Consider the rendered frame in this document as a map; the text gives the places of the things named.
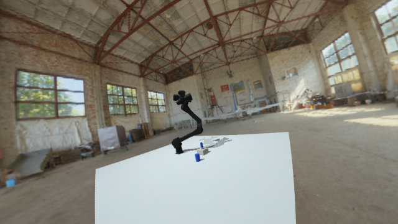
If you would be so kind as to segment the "blue marker cap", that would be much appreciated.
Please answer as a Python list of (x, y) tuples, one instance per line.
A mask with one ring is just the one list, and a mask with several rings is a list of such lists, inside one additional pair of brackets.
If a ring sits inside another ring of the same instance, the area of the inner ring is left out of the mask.
[(195, 159), (196, 159), (196, 162), (200, 162), (200, 155), (199, 155), (199, 153), (195, 154)]

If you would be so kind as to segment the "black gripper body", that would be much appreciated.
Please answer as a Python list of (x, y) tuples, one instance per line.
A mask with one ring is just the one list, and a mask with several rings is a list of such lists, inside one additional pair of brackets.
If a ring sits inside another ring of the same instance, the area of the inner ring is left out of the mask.
[[(182, 97), (182, 96), (180, 96)], [(178, 97), (176, 94), (174, 94), (174, 101), (177, 101), (180, 97)]]

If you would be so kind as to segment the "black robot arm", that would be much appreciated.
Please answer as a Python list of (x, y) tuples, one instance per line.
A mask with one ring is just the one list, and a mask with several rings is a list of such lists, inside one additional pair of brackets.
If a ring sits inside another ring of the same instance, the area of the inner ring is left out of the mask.
[(194, 130), (193, 132), (191, 132), (190, 134), (188, 134), (186, 136), (182, 136), (180, 138), (179, 137), (175, 138), (172, 141), (172, 145), (173, 145), (173, 147), (176, 150), (175, 154), (179, 155), (179, 154), (184, 152), (183, 149), (182, 149), (182, 141), (184, 141), (184, 140), (186, 140), (188, 138), (191, 138), (193, 136), (201, 134), (203, 132), (203, 128), (202, 128), (201, 119), (194, 112), (192, 112), (191, 109), (188, 107), (188, 102), (193, 100), (191, 94), (188, 93), (187, 95), (185, 95), (185, 91), (184, 90), (179, 90), (178, 91), (178, 95), (179, 95), (179, 97), (180, 96), (182, 96), (182, 97), (180, 97), (178, 99), (176, 104), (177, 105), (181, 105), (181, 109), (184, 112), (188, 113), (197, 122), (197, 129), (196, 130)]

